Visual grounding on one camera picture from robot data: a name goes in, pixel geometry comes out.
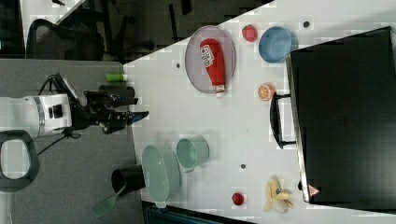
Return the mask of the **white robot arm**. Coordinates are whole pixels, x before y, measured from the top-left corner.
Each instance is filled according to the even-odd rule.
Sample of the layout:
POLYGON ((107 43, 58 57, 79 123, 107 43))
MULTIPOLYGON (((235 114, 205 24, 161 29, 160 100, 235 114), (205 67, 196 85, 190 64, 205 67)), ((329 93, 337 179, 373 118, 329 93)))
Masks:
POLYGON ((92 125, 110 134, 149 115, 147 111, 119 111, 135 105, 137 99, 105 91, 88 91, 82 104, 68 91, 52 95, 41 93, 21 98, 1 99, 1 190, 16 192, 26 188, 39 172, 39 152, 35 140, 60 134, 77 138, 77 130, 92 125))

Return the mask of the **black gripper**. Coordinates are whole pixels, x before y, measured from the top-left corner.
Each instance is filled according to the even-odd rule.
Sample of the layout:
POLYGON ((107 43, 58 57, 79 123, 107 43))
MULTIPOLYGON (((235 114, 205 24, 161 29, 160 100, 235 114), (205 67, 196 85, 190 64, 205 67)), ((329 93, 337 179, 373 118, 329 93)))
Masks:
MULTIPOLYGON (((132 125, 149 115, 148 111, 142 112, 115 112, 106 107, 109 95, 105 91, 84 91, 87 104, 73 104, 72 125, 75 130, 83 130, 92 125, 102 128, 104 134, 113 133, 110 124, 114 127, 132 125)), ((136 105, 137 98, 113 97, 110 101, 112 107, 136 105)))

